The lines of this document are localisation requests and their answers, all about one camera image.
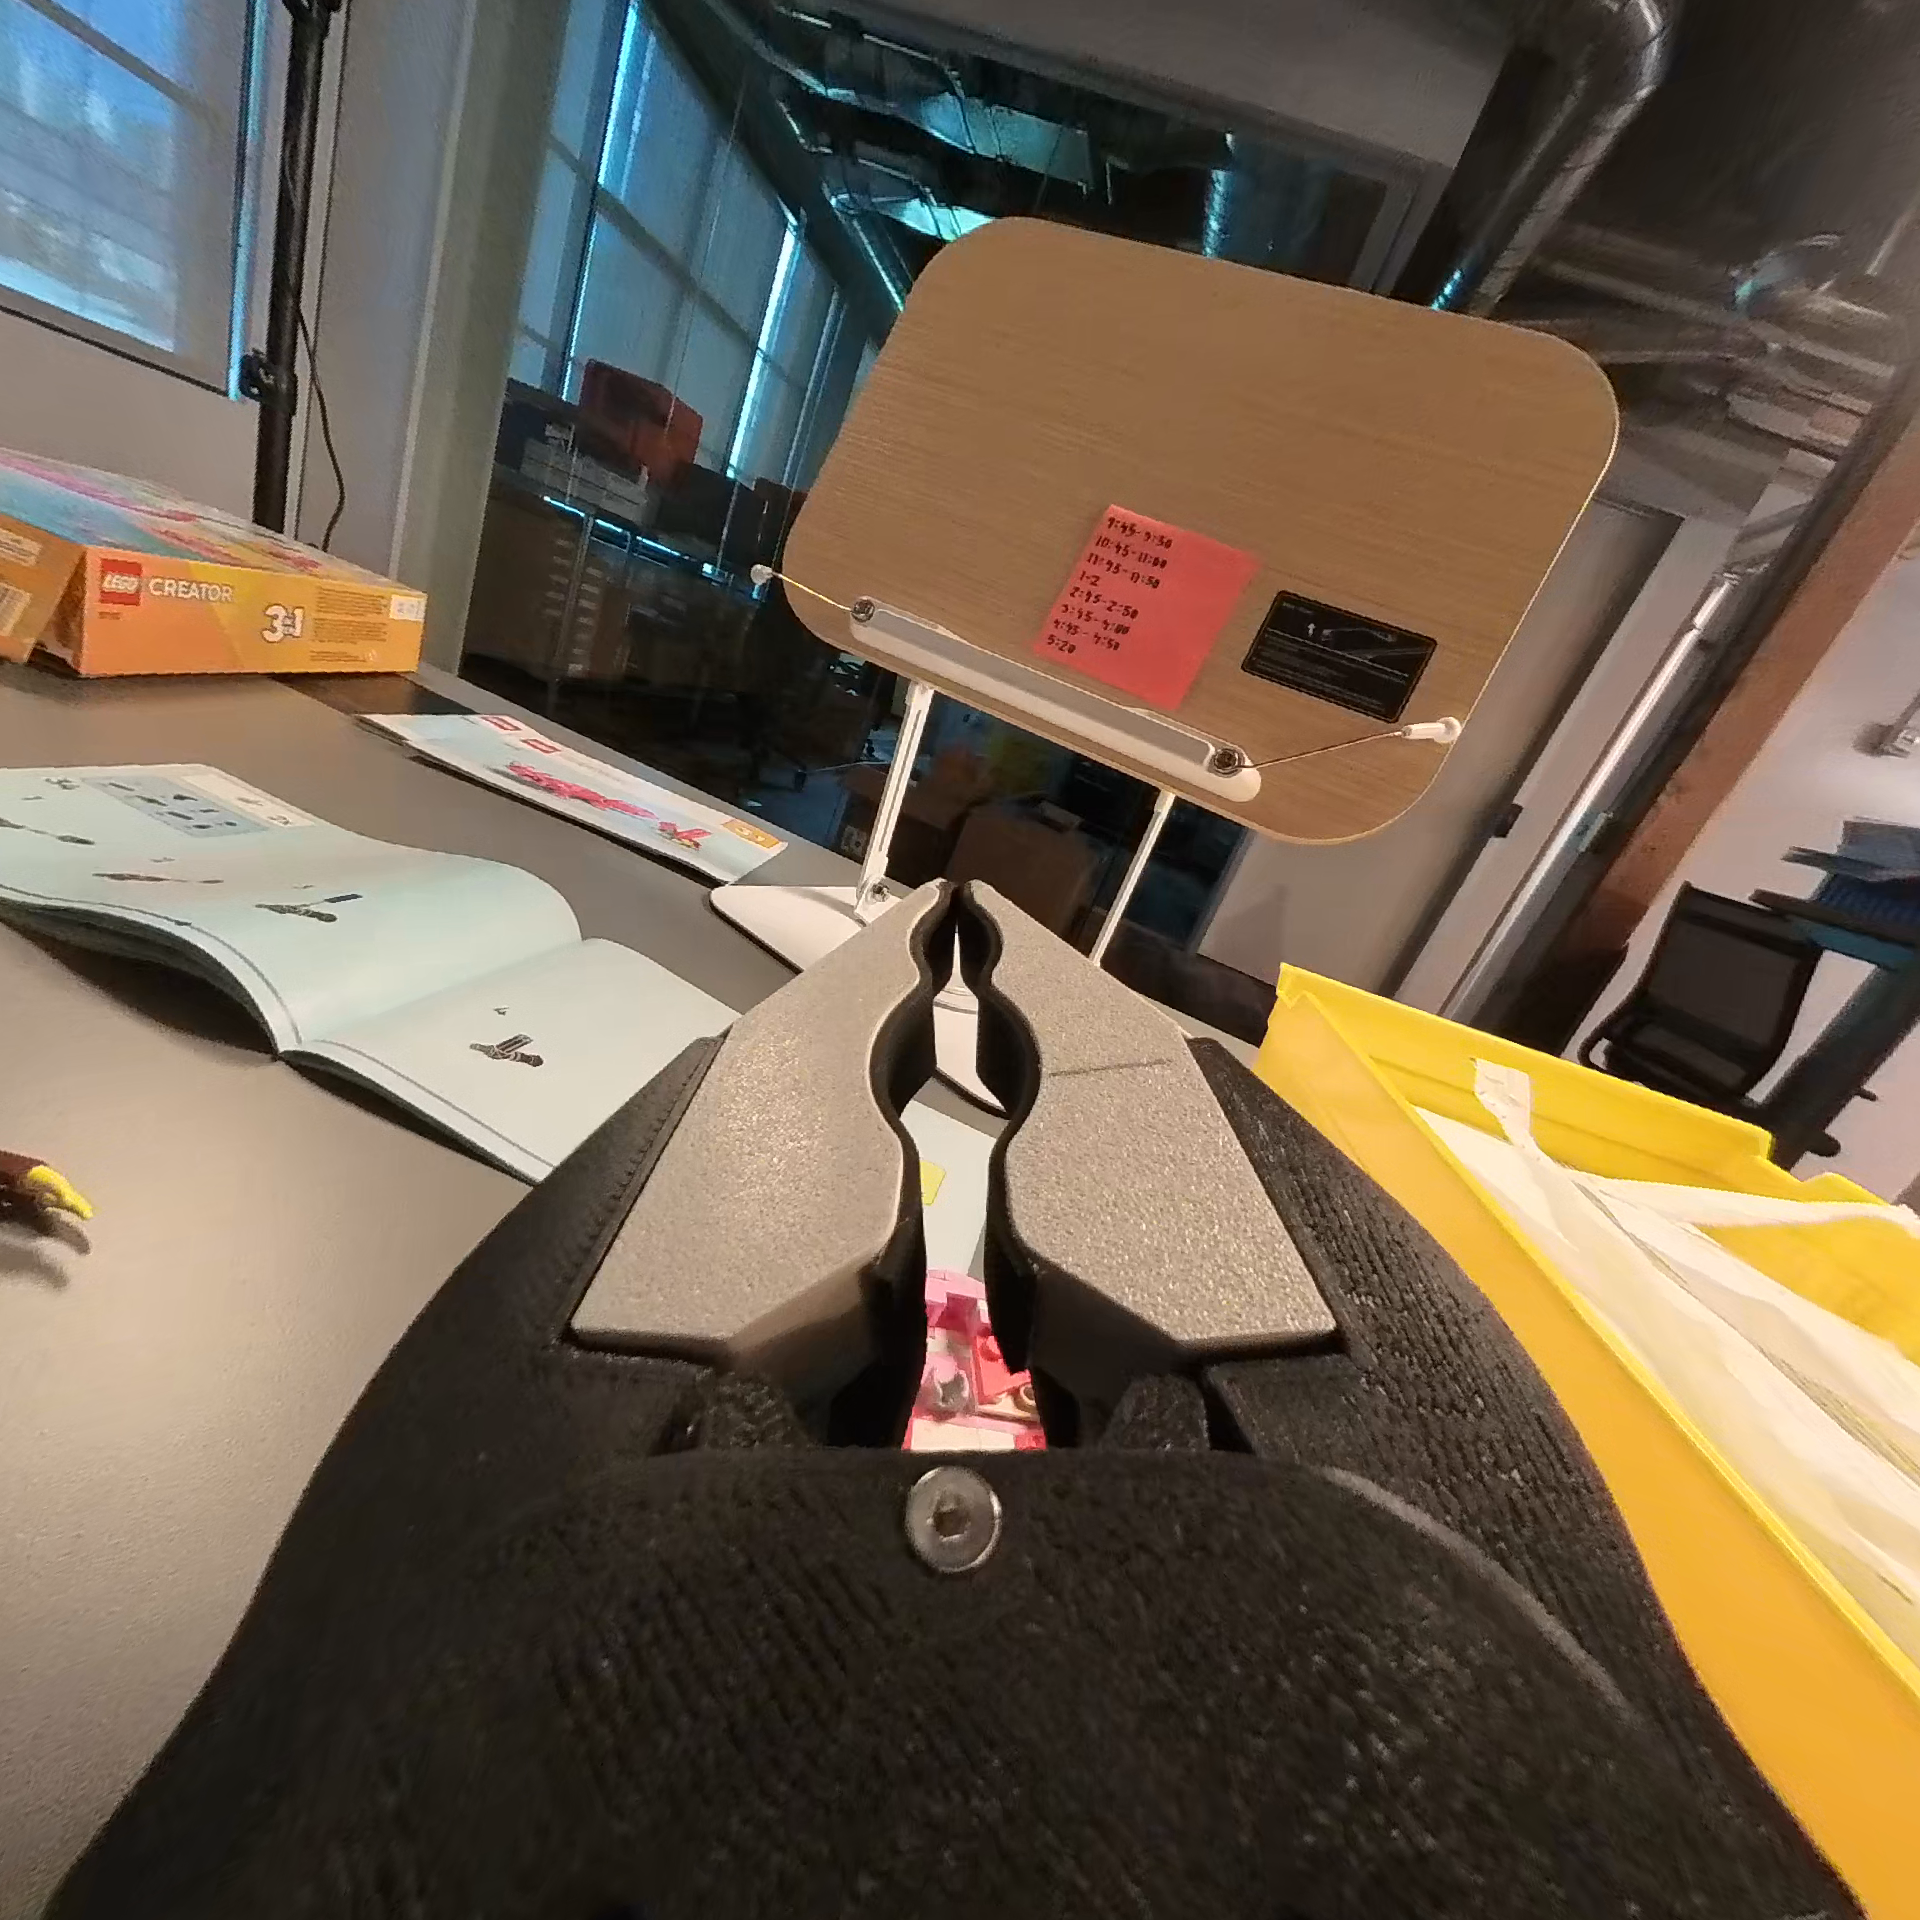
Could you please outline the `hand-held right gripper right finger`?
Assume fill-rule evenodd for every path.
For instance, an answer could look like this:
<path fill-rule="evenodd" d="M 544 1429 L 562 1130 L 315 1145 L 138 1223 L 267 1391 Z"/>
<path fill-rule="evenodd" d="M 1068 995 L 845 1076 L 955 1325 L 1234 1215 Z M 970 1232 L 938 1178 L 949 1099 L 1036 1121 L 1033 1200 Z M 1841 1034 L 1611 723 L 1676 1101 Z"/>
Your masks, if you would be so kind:
<path fill-rule="evenodd" d="M 1189 1035 L 982 883 L 961 891 L 977 1076 L 1003 1112 L 992 1322 L 1044 1397 L 1331 1353 L 1338 1319 Z"/>

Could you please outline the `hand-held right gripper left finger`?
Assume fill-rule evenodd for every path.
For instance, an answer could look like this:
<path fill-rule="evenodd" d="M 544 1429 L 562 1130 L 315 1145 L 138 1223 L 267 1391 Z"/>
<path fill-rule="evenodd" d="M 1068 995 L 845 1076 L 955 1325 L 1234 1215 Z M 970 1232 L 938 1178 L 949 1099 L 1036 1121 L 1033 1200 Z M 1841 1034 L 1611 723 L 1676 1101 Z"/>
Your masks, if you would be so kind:
<path fill-rule="evenodd" d="M 922 1156 L 953 887 L 936 881 L 731 1021 L 579 1300 L 596 1352 L 781 1387 L 910 1387 L 926 1345 Z"/>

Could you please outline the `pink toy brick model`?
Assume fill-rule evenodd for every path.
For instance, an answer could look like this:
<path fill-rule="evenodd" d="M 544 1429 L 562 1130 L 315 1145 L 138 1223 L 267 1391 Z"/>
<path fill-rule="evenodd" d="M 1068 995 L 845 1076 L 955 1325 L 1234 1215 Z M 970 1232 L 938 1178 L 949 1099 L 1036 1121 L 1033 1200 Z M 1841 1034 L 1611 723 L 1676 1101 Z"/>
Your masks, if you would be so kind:
<path fill-rule="evenodd" d="M 1002 1352 L 982 1280 L 930 1268 L 924 1304 L 926 1359 L 905 1452 L 1043 1452 L 1046 1437 L 1033 1378 Z"/>

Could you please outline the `closed instruction booklet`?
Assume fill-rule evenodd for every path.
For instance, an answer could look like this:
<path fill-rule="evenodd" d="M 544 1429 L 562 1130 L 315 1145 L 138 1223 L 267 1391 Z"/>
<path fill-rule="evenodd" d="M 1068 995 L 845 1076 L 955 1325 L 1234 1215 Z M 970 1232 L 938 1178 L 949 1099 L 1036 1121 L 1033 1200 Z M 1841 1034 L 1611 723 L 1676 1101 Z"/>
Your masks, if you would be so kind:
<path fill-rule="evenodd" d="M 410 754 L 712 885 L 755 876 L 787 841 L 757 820 L 627 773 L 506 713 L 363 713 Z"/>

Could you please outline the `open instruction booklet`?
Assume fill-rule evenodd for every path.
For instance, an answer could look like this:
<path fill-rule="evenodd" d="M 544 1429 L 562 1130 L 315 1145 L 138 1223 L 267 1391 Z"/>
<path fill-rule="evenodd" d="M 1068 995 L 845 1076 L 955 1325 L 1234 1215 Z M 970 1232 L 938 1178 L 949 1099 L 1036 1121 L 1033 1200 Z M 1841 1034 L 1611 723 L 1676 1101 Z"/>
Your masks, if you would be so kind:
<path fill-rule="evenodd" d="M 3 773 L 5 916 L 193 972 L 272 1049 L 529 1184 L 734 1013 L 541 877 L 325 824 L 206 764 Z"/>

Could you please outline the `yellow plastic bin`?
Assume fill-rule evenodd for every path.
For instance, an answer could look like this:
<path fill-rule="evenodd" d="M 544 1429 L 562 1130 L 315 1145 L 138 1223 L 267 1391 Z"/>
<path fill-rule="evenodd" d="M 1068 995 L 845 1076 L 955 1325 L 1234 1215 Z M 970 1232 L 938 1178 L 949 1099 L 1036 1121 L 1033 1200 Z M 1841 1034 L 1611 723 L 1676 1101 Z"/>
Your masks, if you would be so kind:
<path fill-rule="evenodd" d="M 1867 1915 L 1918 1915 L 1916 1215 L 1296 968 L 1256 1072 L 1500 1311 L 1754 1762 Z"/>

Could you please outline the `clear plastic bags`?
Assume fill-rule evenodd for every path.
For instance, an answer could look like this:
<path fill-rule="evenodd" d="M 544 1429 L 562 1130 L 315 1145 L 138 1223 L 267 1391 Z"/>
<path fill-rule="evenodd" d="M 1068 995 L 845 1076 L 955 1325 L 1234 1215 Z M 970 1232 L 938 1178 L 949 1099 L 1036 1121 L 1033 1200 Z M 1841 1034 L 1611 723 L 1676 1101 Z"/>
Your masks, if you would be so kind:
<path fill-rule="evenodd" d="M 1909 1252 L 1916 1215 L 1572 1171 L 1533 1141 L 1523 1072 L 1477 1063 L 1474 1095 L 1490 1124 L 1434 1112 L 1419 1119 L 1770 1515 L 1916 1659 L 1916 1360 L 1715 1236 L 1865 1225 L 1889 1228 Z"/>

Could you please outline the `pink sticky note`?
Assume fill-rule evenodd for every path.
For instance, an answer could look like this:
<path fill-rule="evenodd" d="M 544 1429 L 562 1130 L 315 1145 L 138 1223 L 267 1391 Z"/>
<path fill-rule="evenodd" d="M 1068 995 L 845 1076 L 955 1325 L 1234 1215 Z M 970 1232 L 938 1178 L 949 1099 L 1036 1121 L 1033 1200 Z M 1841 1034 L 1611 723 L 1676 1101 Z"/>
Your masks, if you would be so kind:
<path fill-rule="evenodd" d="M 1260 572 L 1211 536 L 1112 503 L 1059 589 L 1030 656 L 1126 704 L 1172 713 Z"/>

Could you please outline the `black office chair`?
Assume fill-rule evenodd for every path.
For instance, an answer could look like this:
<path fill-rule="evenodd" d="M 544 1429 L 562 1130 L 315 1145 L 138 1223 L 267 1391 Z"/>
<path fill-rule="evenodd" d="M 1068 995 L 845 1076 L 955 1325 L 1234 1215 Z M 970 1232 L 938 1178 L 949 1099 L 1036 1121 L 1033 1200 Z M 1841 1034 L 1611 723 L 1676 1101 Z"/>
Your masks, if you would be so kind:
<path fill-rule="evenodd" d="M 1709 1114 L 1757 1123 L 1822 949 L 1787 916 L 1684 883 L 1635 988 L 1576 1060 Z"/>

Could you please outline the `wooden book stand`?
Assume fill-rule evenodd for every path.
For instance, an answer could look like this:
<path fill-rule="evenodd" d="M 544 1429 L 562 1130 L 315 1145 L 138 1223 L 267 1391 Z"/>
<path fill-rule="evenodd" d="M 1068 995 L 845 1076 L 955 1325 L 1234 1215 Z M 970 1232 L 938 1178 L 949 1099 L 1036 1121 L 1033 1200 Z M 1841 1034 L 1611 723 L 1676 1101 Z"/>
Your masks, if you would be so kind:
<path fill-rule="evenodd" d="M 1434 787 L 1616 445 L 1608 376 L 1546 332 L 1040 220 L 964 236 L 770 569 L 817 641 L 902 684 L 861 866 L 722 885 L 714 913 L 810 970 L 893 908 L 938 698 L 1154 789 L 1098 964 L 1179 801 L 1290 847 L 1380 833 Z M 1030 656 L 1109 506 L 1260 557 L 1177 711 Z"/>

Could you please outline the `brown and yellow toy piece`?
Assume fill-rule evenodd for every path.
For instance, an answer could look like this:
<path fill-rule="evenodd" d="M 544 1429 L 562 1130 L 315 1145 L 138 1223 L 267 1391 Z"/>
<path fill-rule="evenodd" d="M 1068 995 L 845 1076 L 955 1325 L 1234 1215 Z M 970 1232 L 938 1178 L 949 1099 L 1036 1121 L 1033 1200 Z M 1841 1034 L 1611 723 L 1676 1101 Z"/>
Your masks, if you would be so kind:
<path fill-rule="evenodd" d="M 93 1207 L 42 1156 L 3 1147 L 3 1219 L 50 1229 L 89 1223 Z"/>

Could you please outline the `orange toy brick box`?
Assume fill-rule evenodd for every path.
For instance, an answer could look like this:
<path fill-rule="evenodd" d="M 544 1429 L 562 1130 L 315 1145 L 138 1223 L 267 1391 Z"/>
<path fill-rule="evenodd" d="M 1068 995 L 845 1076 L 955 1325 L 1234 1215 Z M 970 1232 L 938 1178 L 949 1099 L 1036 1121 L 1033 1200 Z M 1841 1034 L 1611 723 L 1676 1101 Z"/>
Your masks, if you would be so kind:
<path fill-rule="evenodd" d="M 3 658 L 89 681 L 410 674 L 428 600 L 110 471 L 3 453 Z"/>

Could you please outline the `black tripod stand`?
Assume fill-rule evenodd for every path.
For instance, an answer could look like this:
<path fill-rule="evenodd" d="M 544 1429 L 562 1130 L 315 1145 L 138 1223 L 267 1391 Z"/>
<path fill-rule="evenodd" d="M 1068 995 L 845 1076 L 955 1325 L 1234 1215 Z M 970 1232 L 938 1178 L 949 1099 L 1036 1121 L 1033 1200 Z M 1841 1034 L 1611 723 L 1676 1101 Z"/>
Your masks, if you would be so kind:
<path fill-rule="evenodd" d="M 251 516 L 282 536 L 293 485 L 299 355 L 305 340 L 305 263 L 320 149 L 322 82 L 334 24 L 345 2 L 284 2 L 290 29 L 272 171 L 272 258 L 262 346 L 238 370 L 238 392 L 256 407 Z"/>

